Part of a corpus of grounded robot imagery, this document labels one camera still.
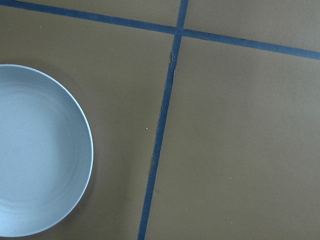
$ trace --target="brown surface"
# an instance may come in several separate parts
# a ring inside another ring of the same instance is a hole
[[[190,0],[184,27],[320,51],[318,0]]]
[[[180,0],[26,0],[66,9],[176,26]]]
[[[0,64],[64,85],[94,141],[93,173],[76,208],[19,239],[136,239],[173,36],[3,6],[0,16]]]
[[[183,38],[146,239],[319,239],[319,74]]]

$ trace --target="round dish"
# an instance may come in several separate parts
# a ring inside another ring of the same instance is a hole
[[[93,166],[88,121],[75,98],[30,67],[0,65],[0,236],[61,221],[82,197]]]

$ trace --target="blue tape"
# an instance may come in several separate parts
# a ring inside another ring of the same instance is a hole
[[[254,41],[254,40],[218,35],[214,33],[195,31],[195,30],[189,30],[189,29],[183,30],[183,36],[196,38],[196,39],[203,39],[203,40],[208,40],[208,41],[213,41],[218,43],[237,45],[237,46],[242,46],[242,47],[247,47],[252,49],[260,49],[260,50],[265,50],[270,52],[289,54],[289,55],[299,56],[303,58],[320,60],[320,52],[304,50],[304,49],[294,48],[289,46],[282,46],[282,45],[266,43],[261,41]]]
[[[77,19],[86,19],[95,22],[108,23],[114,25],[121,25],[131,28],[151,30],[166,34],[175,34],[176,28],[173,26],[160,25],[144,21],[131,20],[121,17],[107,16],[102,14],[90,13],[86,11],[72,10],[56,6],[40,5],[30,2],[16,1],[16,0],[0,0],[0,5],[13,7],[18,9],[32,10],[42,13],[55,14],[67,16]]]
[[[153,154],[152,154],[152,166],[151,166],[151,170],[150,170],[150,174],[149,174],[149,178],[146,186],[145,198],[144,198],[141,221],[140,221],[140,228],[139,228],[138,238],[137,238],[138,240],[144,240],[146,236],[151,201],[152,201],[152,196],[155,188],[160,151],[161,151],[161,146],[164,138],[171,91],[172,91],[174,75],[175,75],[175,70],[176,70],[177,61],[178,61],[182,33],[183,33],[185,19],[186,19],[187,7],[188,7],[188,0],[181,0],[178,19],[176,23],[176,30],[175,30],[172,50],[171,50],[172,59],[171,59],[171,63],[169,65],[167,76],[166,76],[163,99],[161,104],[161,111],[160,111],[160,116],[158,120],[156,135],[155,135],[155,143],[154,143]]]

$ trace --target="white bowl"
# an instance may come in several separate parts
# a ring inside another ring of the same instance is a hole
[[[87,119],[50,76],[0,65],[0,236],[57,224],[82,197],[93,165]]]

